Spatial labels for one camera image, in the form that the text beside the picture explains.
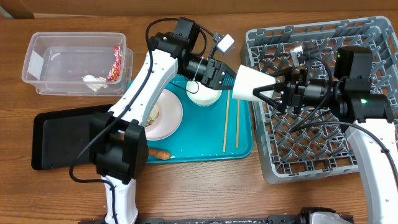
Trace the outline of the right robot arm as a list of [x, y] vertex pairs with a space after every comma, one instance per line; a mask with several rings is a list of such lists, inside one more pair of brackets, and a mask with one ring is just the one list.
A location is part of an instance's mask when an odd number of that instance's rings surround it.
[[328, 79], [312, 79], [286, 68], [271, 74], [283, 81], [255, 87], [253, 95], [285, 113], [326, 106], [352, 147], [365, 191], [369, 223], [397, 223], [397, 145], [394, 114], [386, 95], [371, 93], [373, 54], [358, 46], [339, 47]]

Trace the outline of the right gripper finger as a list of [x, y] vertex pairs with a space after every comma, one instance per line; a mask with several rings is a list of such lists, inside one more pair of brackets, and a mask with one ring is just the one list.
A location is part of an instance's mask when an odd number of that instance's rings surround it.
[[277, 82], [289, 82], [292, 79], [292, 68], [285, 68], [269, 74]]
[[[287, 103], [283, 101], [284, 94], [281, 93], [282, 90], [285, 90], [287, 85], [285, 83], [275, 83], [272, 85], [260, 86], [254, 88], [252, 94], [259, 98], [260, 100], [266, 102], [268, 105], [271, 105], [274, 109], [279, 111], [282, 114], [286, 114]], [[262, 94], [262, 92], [271, 91], [271, 96], [266, 96]], [[272, 98], [273, 92], [276, 91], [281, 94], [282, 102], [276, 101]]]

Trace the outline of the small white cup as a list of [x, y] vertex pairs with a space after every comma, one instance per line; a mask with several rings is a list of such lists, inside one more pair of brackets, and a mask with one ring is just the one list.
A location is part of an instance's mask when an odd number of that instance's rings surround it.
[[253, 95], [253, 89], [275, 83], [275, 77], [251, 67], [240, 65], [236, 74], [232, 97], [235, 100], [264, 102], [264, 100]]

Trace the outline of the pink bowl with food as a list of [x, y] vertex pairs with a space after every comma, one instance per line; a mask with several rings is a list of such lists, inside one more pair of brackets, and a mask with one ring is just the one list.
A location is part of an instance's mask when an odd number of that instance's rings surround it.
[[147, 122], [146, 122], [146, 127], [155, 123], [158, 120], [159, 115], [160, 115], [159, 104], [156, 103], [154, 105], [154, 107], [152, 108], [152, 111], [149, 113], [149, 116], [148, 116]]

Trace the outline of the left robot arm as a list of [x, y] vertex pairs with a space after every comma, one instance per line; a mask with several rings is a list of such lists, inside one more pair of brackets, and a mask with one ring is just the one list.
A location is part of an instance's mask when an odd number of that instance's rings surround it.
[[149, 156], [145, 126], [155, 103], [176, 76], [212, 90], [231, 90], [236, 72], [224, 62], [192, 52], [198, 35], [210, 31], [185, 17], [172, 32], [146, 35], [146, 59], [122, 98], [106, 113], [94, 113], [90, 141], [82, 150], [105, 185], [107, 213], [101, 223], [137, 223], [136, 180]]

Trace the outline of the white tissue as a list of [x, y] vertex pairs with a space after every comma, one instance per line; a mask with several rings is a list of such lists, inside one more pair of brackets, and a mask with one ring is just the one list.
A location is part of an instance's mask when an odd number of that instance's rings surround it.
[[92, 75], [85, 75], [83, 77], [83, 81], [86, 86], [92, 89], [94, 92], [97, 92], [101, 88], [107, 88], [107, 84], [105, 84], [106, 79], [103, 77], [94, 77]]

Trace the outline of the red snack wrapper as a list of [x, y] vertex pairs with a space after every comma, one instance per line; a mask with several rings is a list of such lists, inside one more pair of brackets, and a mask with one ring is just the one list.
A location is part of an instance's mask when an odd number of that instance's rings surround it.
[[114, 63], [106, 78], [107, 82], [114, 82], [120, 76], [122, 59], [123, 59], [120, 46], [114, 47], [114, 57], [115, 57]]

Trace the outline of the pink round plate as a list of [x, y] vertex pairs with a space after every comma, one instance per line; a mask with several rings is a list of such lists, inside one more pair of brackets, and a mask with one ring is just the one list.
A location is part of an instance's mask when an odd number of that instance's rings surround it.
[[172, 135], [183, 118], [182, 104], [171, 91], [163, 90], [156, 103], [159, 104], [159, 118], [152, 125], [145, 127], [146, 137], [150, 141], [158, 141]]

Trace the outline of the wooden chopstick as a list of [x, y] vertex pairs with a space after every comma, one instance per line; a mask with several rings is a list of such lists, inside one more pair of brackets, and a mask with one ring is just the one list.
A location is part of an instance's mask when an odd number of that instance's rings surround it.
[[230, 104], [230, 90], [227, 92], [227, 101], [226, 101], [226, 116], [224, 122], [224, 136], [223, 136], [223, 152], [226, 152], [226, 143], [227, 143], [227, 135], [228, 135], [228, 120], [229, 120], [229, 104]]
[[236, 110], [236, 148], [239, 148], [239, 128], [240, 128], [240, 100], [237, 100]]

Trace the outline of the large white bowl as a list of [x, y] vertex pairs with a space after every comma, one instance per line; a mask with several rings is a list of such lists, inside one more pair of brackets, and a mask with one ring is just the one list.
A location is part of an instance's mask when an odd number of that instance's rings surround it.
[[188, 97], [198, 106], [210, 106], [221, 96], [221, 90], [213, 90], [197, 81], [188, 81], [186, 84]]

